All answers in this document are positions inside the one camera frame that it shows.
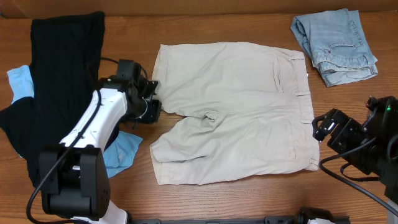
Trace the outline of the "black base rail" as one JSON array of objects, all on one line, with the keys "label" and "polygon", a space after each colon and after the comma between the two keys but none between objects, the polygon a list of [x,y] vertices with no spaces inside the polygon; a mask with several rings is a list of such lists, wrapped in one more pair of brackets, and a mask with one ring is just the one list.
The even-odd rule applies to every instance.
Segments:
[{"label": "black base rail", "polygon": [[224,220],[128,220],[128,224],[350,224],[348,217],[338,217],[335,221],[322,218],[303,218],[294,216],[269,216],[255,219],[224,219]]}]

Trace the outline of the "beige khaki shorts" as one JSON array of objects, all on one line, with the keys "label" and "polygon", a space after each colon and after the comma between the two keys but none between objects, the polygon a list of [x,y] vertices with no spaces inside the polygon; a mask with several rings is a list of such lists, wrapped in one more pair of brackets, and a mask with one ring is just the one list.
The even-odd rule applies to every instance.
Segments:
[{"label": "beige khaki shorts", "polygon": [[150,146],[160,185],[316,171],[305,56],[249,42],[161,45],[152,76],[182,119]]}]

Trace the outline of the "folded light blue jeans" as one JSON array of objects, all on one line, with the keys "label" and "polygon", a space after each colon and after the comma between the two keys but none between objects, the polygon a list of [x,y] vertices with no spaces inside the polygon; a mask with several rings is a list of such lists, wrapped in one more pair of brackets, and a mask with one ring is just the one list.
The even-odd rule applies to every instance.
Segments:
[{"label": "folded light blue jeans", "polygon": [[358,11],[339,9],[295,16],[290,26],[327,87],[378,74]]}]

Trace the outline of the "light blue garment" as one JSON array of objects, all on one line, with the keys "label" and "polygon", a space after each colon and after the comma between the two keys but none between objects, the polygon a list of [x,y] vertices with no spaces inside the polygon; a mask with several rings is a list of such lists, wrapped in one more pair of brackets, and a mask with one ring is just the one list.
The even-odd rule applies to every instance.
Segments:
[{"label": "light blue garment", "polygon": [[[24,97],[34,97],[34,84],[29,66],[23,65],[7,71],[13,92],[12,104]],[[118,132],[117,138],[107,147],[103,156],[109,178],[130,168],[143,139],[131,133]]]}]

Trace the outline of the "black t-shirt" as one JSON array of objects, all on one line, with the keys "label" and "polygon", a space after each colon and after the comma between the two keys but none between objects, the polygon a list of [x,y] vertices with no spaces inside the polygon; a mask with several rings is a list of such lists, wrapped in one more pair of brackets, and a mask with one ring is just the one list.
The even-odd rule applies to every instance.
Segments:
[{"label": "black t-shirt", "polygon": [[39,154],[58,144],[90,104],[100,68],[104,18],[98,11],[32,21],[29,70],[34,95],[1,110],[1,129],[26,160],[34,187],[40,182]]}]

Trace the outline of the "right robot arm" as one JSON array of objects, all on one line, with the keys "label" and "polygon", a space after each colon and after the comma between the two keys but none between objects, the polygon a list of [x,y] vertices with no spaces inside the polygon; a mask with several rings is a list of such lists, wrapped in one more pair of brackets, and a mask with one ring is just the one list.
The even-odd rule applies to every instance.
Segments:
[{"label": "right robot arm", "polygon": [[[312,120],[313,137],[336,155],[322,159],[319,168],[340,182],[373,199],[388,211],[388,222],[397,223],[397,98],[370,96],[367,120],[361,124],[333,108]],[[357,182],[380,182],[385,202]]]}]

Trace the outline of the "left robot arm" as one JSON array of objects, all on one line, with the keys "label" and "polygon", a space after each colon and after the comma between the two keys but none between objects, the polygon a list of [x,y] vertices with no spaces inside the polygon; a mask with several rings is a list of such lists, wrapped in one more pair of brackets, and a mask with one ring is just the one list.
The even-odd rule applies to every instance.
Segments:
[{"label": "left robot arm", "polygon": [[132,223],[129,212],[110,199],[103,152],[119,123],[157,122],[161,103],[153,98],[159,83],[139,63],[121,59],[117,65],[115,75],[98,80],[76,126],[40,153],[40,184],[33,196],[41,194],[43,211],[60,223]]}]

